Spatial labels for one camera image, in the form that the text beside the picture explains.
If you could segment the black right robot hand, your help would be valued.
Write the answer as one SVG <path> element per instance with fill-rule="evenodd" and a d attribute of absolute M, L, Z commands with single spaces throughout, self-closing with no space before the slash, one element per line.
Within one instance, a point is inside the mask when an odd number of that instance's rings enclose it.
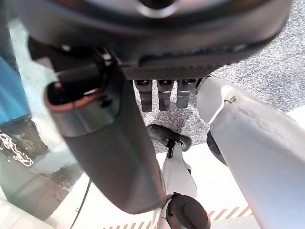
<path fill-rule="evenodd" d="M 52 68 L 44 103 L 69 149 L 119 209 L 163 205 L 133 81 L 197 80 L 263 49 L 289 0 L 14 0 L 31 58 Z"/>

